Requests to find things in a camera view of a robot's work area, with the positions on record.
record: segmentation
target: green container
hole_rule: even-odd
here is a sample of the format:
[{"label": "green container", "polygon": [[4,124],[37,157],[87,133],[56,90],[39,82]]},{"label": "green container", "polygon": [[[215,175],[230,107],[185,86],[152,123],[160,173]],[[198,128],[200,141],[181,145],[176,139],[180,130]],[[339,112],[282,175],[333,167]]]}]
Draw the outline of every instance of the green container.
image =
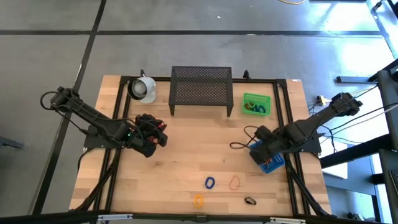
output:
[{"label": "green container", "polygon": [[[248,110],[245,108],[246,103],[253,102],[256,106],[263,106],[266,109],[265,113],[255,112],[253,110]],[[271,114],[271,97],[258,95],[253,93],[243,93],[243,104],[242,104],[243,113],[246,114],[254,114],[258,116],[267,116]]]}]

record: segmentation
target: metal mesh platform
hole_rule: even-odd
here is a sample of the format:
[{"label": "metal mesh platform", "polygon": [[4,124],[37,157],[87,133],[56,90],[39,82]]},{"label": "metal mesh platform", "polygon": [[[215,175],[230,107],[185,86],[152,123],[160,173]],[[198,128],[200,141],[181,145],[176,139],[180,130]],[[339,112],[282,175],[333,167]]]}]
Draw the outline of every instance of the metal mesh platform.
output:
[{"label": "metal mesh platform", "polygon": [[169,106],[174,115],[175,105],[233,107],[231,67],[173,66]]}]

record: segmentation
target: black rubber band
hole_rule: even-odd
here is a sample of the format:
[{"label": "black rubber band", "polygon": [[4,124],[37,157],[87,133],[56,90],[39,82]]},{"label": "black rubber band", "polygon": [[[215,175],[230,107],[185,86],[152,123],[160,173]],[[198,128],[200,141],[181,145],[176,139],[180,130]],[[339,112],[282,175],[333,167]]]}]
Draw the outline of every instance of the black rubber band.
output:
[{"label": "black rubber band", "polygon": [[246,202],[248,205],[257,205],[257,202],[251,197],[245,198],[244,202]]}]

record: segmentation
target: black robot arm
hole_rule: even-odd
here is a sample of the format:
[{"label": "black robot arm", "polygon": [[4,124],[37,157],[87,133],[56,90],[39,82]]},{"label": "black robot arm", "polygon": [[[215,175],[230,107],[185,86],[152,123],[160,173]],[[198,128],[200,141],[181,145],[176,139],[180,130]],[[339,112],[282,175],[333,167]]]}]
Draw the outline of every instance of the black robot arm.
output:
[{"label": "black robot arm", "polygon": [[157,143],[161,146],[167,143],[167,136],[163,133],[167,125],[149,114],[136,116],[135,121],[110,119],[84,103],[78,93],[61,86],[50,103],[51,109],[72,112],[90,123],[90,131],[86,131],[85,134],[105,140],[115,148],[133,148],[146,157],[150,157],[155,152]]},{"label": "black robot arm", "polygon": [[351,116],[362,106],[349,93],[339,93],[331,99],[325,109],[307,119],[297,120],[271,132],[265,126],[260,126],[254,133],[262,140],[256,148],[251,149],[250,155],[257,164],[263,164],[272,156],[281,152],[299,152],[312,137],[318,137],[317,128],[336,116]]}]

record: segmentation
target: concrete floor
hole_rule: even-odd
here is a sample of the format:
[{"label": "concrete floor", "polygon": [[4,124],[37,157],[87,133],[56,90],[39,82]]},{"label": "concrete floor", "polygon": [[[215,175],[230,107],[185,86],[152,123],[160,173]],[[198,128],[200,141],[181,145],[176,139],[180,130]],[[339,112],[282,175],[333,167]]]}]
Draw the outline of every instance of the concrete floor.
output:
[{"label": "concrete floor", "polygon": [[[0,0],[0,30],[91,30],[99,4],[99,0]],[[291,6],[276,0],[113,0],[106,4],[99,29],[378,30],[363,2],[306,1]],[[40,107],[39,97],[60,85],[73,85],[87,40],[86,35],[0,35],[0,136],[25,143],[22,150],[0,150],[0,217],[29,211],[60,122],[59,115]],[[97,36],[80,95],[94,105],[105,74],[138,75],[143,68],[149,76],[169,76],[172,65],[206,65],[230,66],[233,77],[249,70],[253,78],[302,79],[310,104],[317,95],[331,98],[340,91],[371,87],[337,85],[334,80],[338,75],[372,75],[392,60],[382,37]],[[362,113],[380,105],[378,97],[377,91],[364,96],[361,100],[368,103]],[[363,141],[385,130],[381,125],[373,136],[341,137]],[[45,213],[68,209],[83,141],[84,136],[70,126]],[[334,210],[341,200],[331,203]]]}]

